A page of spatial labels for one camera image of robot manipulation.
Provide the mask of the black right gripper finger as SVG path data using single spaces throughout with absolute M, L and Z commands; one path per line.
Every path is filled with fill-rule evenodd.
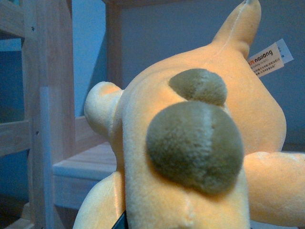
M 113 229 L 128 229 L 128 221 L 127 221 L 127 214 L 126 211 L 122 213 L 119 219 L 113 226 Z

